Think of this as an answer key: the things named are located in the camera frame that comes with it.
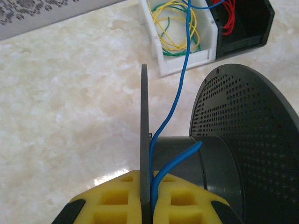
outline yellow wire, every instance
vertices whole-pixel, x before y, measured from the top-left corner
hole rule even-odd
[[[185,3],[180,3],[180,2],[176,2],[177,0],[171,0],[167,3],[165,3],[164,5],[159,6],[155,12],[152,12],[151,10],[151,6],[150,3],[148,2],[149,5],[149,11],[153,17],[154,20],[154,24],[158,24],[158,26],[161,28],[162,33],[165,34],[165,36],[168,38],[168,40],[170,41],[166,41],[161,35],[159,35],[160,41],[162,43],[162,46],[165,50],[168,51],[182,51],[185,50],[187,48],[187,39],[185,38],[180,44],[176,44],[172,38],[167,34],[167,32],[165,31],[164,27],[161,25],[161,21],[165,21],[168,20],[168,17],[164,17],[162,19],[158,19],[158,16],[160,15],[160,13],[165,10],[165,9],[170,9],[173,10],[174,12],[176,12],[179,17],[169,17],[169,19],[171,20],[180,20],[183,21],[184,23],[186,23],[186,18],[181,14],[181,12],[175,8],[169,8],[169,6],[183,6],[183,7],[188,7],[188,5],[186,5]],[[189,22],[189,30],[190,30],[190,38],[193,37],[193,35],[195,34],[198,41],[196,43],[195,46],[191,47],[191,49],[197,49],[199,46],[199,42],[200,42],[200,36],[199,33],[196,30],[196,26],[197,26],[197,19],[195,16],[194,11],[191,9],[191,18],[190,18],[190,22]]]

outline red wire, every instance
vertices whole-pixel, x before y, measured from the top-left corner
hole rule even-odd
[[[221,0],[212,0],[213,4],[217,4]],[[229,35],[232,33],[235,26],[235,0],[226,0],[223,2],[225,9],[228,12],[228,21],[223,27],[226,31],[223,32],[223,35]]]

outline yellow foam block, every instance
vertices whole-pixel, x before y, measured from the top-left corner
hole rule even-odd
[[[141,224],[139,170],[94,187],[70,202],[86,201],[74,224]]]
[[[139,174],[139,170],[131,171],[71,199],[85,200],[74,224],[142,224]],[[229,205],[170,174],[160,183],[158,196],[153,224],[221,224],[211,201]]]
[[[223,198],[168,174],[159,185],[153,224],[222,224],[211,201]]]

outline perforated grille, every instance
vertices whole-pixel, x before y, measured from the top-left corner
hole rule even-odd
[[[298,169],[287,140],[288,130],[282,129],[285,121],[276,116],[272,99],[267,101],[269,96],[256,90],[244,76],[227,73],[205,80],[190,135],[218,135],[229,143],[241,170],[247,202],[270,195],[276,203],[296,205]]]

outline insulated wire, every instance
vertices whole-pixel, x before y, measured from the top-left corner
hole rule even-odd
[[[176,94],[176,97],[175,97],[175,100],[173,102],[173,105],[171,107],[171,110],[169,112],[169,114],[167,115],[166,119],[164,120],[164,122],[162,123],[162,125],[158,128],[158,130],[156,131],[156,133],[154,134],[153,138],[152,138],[152,141],[150,143],[150,146],[149,146],[149,172],[150,172],[150,187],[151,187],[151,195],[150,195],[150,198],[151,200],[153,200],[153,204],[152,204],[152,215],[154,214],[154,207],[155,207],[155,203],[157,202],[157,198],[156,198],[156,195],[158,194],[158,186],[159,186],[159,183],[161,181],[161,178],[163,178],[163,175],[166,175],[167,173],[165,171],[167,171],[167,169],[172,166],[175,166],[176,164],[178,164],[178,158],[176,157],[176,160],[175,161],[171,161],[169,164],[166,165],[166,168],[163,170],[163,172],[158,175],[158,178],[157,180],[155,181],[155,185],[152,186],[152,182],[153,182],[153,164],[152,164],[152,161],[153,161],[153,151],[154,151],[154,147],[155,147],[155,144],[156,144],[156,141],[157,141],[157,138],[159,136],[159,134],[163,131],[163,129],[165,128],[165,126],[167,125],[167,123],[169,122],[170,118],[172,117],[173,113],[174,113],[174,110],[178,104],[178,99],[179,99],[179,96],[180,96],[180,93],[182,91],[182,87],[183,87],[183,82],[184,82],[184,75],[185,75],[185,71],[186,71],[186,68],[187,68],[187,63],[188,63],[188,59],[189,59],[189,54],[190,54],[190,48],[191,48],[191,41],[190,41],[190,26],[189,26],[189,19],[190,19],[190,14],[191,14],[191,7],[193,8],[197,8],[197,9],[209,9],[209,8],[213,8],[221,3],[223,3],[225,0],[222,0],[220,2],[218,2],[217,4],[215,5],[212,5],[210,7],[194,7],[192,6],[191,4],[191,0],[188,1],[188,7],[187,7],[187,16],[186,16],[186,36],[187,36],[187,49],[186,49],[186,55],[185,55],[185,61],[184,61],[184,65],[183,65],[183,68],[182,68],[182,72],[181,72],[181,77],[180,77],[180,81],[179,81],[179,86],[178,86],[178,92]],[[190,156],[190,151],[186,150],[183,154],[180,154],[179,157],[182,158],[182,160],[184,160],[185,158],[187,158],[188,156]]]
[[[157,203],[157,200],[158,200],[158,188],[159,188],[159,184],[162,181],[162,179],[167,175],[167,173],[169,173],[179,163],[181,163],[186,158],[188,158],[189,156],[196,153],[199,150],[199,148],[201,147],[201,145],[202,145],[201,141],[195,143],[193,146],[191,146],[190,148],[188,148],[187,150],[185,150],[184,152],[179,154],[177,157],[175,157],[173,160],[171,160],[169,163],[167,163],[159,171],[159,173],[157,173],[157,175],[155,176],[155,178],[153,180],[152,187],[150,189],[150,193],[152,195],[151,196],[151,201],[150,201],[152,214],[154,214],[155,206],[156,206],[156,203]]]
[[[180,77],[180,81],[179,81],[179,85],[178,85],[178,92],[176,94],[176,97],[174,99],[173,105],[171,107],[171,110],[169,112],[169,114],[167,115],[166,119],[163,121],[162,125],[158,128],[158,130],[156,131],[156,133],[154,134],[151,142],[150,142],[150,146],[149,146],[149,177],[150,177],[150,187],[153,181],[153,152],[154,152],[154,147],[157,141],[157,138],[159,136],[159,134],[163,131],[163,129],[165,128],[165,126],[167,125],[167,123],[169,122],[170,118],[172,117],[174,110],[176,109],[176,106],[178,104],[178,99],[179,96],[181,94],[182,91],[182,87],[183,87],[183,81],[184,81],[184,76],[185,76],[185,72],[186,72],[186,68],[187,68],[187,64],[188,64],[188,59],[189,59],[189,54],[190,54],[190,45],[191,45],[191,41],[190,41],[190,30],[189,30],[189,19],[190,19],[190,13],[191,13],[191,0],[189,0],[188,2],[188,8],[187,8],[187,17],[186,17],[186,36],[187,36],[187,50],[186,50],[186,56],[185,56],[185,61],[184,61],[184,65],[182,68],[182,72],[181,72],[181,77]]]
[[[212,0],[213,3],[217,4],[220,0]],[[222,35],[229,35],[233,32],[235,27],[235,0],[227,0],[223,2],[225,9],[228,12],[228,21],[223,27],[226,31]]]
[[[187,13],[187,4],[182,3],[182,2],[177,2],[176,0],[171,0],[167,3],[163,3],[160,5],[155,6],[152,10],[150,10],[150,13],[152,15],[153,21],[155,24],[157,24],[161,30],[162,33],[159,35],[160,41],[162,43],[162,49],[163,49],[163,54],[167,55],[167,56],[182,56],[186,54],[186,46],[187,46],[187,42],[186,39],[183,40],[180,44],[176,44],[172,38],[167,34],[167,29],[170,26],[170,21],[171,20],[180,20],[183,21],[184,23],[186,22],[186,18],[181,14],[181,12],[185,12]],[[179,17],[165,17],[165,18],[158,18],[158,16],[161,14],[161,12],[165,9],[170,9],[174,12],[176,12]],[[167,20],[168,24],[166,26],[166,28],[164,29],[164,27],[161,25],[161,21]],[[191,16],[190,16],[190,30],[191,30],[191,34],[190,37],[191,39],[194,41],[195,45],[191,47],[191,49],[195,49],[194,52],[198,52],[200,51],[200,36],[198,31],[196,30],[196,26],[197,26],[197,19],[196,19],[196,15],[193,12],[193,10],[191,10]],[[165,40],[163,38],[163,35],[165,35],[169,41]]]

